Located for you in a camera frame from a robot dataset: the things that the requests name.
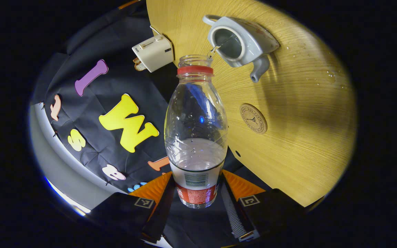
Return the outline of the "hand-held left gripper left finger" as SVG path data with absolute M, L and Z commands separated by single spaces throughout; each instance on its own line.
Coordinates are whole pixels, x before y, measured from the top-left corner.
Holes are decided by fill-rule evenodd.
M 174 191 L 168 172 L 132 193 L 113 193 L 90 211 L 88 219 L 114 235 L 155 243 L 162 237 Z

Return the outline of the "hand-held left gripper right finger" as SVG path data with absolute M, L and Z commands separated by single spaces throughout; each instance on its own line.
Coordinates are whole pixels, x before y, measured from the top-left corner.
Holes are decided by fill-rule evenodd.
M 239 242 L 277 232 L 306 213 L 306 208 L 279 189 L 261 187 L 222 171 L 222 198 L 233 236 Z

